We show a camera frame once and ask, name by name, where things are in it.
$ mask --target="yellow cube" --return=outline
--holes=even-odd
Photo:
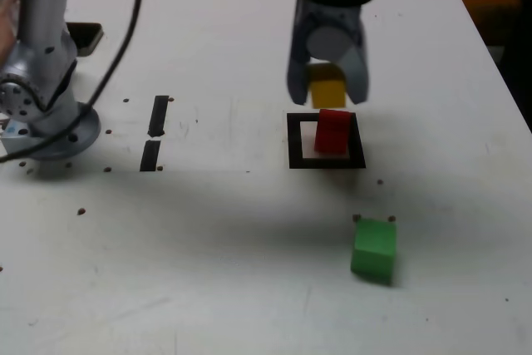
[[[308,69],[313,108],[344,108],[346,80],[342,70],[331,63],[312,64]]]

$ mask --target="black tape strip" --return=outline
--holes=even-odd
[[[288,128],[288,162],[291,170],[356,170],[366,168],[362,141],[358,131],[357,116],[351,115],[349,131],[349,160],[303,158],[301,122],[318,122],[316,113],[290,113],[286,115]]]
[[[169,96],[155,96],[153,111],[151,112],[150,129],[148,135],[159,137],[165,134],[166,109]]]
[[[147,141],[142,153],[140,162],[140,172],[153,172],[157,168],[157,158],[159,157],[160,141]]]

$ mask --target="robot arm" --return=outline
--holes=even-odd
[[[295,103],[307,100],[308,64],[313,57],[342,70],[353,102],[366,100],[368,76],[360,8],[369,1],[297,0],[288,65],[288,91]],[[96,112],[78,103],[72,93],[76,45],[66,28],[66,6],[67,0],[21,0],[17,43],[0,69],[0,111],[11,117],[2,134],[2,143],[12,155],[8,158],[20,156],[18,152],[26,149],[37,160],[71,157],[90,146],[100,133]],[[126,40],[94,101],[127,48],[139,8],[140,0],[135,0]]]
[[[370,0],[298,0],[288,64],[288,91],[304,104],[312,58],[334,64],[355,104],[367,99],[369,76],[361,6]]]
[[[8,153],[38,144],[80,114],[70,80],[77,49],[64,20],[67,0],[21,0],[17,43],[0,70],[0,111],[11,117],[2,143]],[[39,160],[66,158],[98,137],[95,111],[70,135],[32,155]]]

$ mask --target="red cube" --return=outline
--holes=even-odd
[[[320,110],[314,150],[318,153],[345,154],[350,129],[350,112]]]

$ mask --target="black square outline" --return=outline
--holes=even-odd
[[[358,170],[366,168],[357,116],[351,113],[349,130],[349,160],[305,159],[301,143],[300,122],[318,122],[318,113],[288,113],[286,115],[288,131],[288,160],[291,170]]]

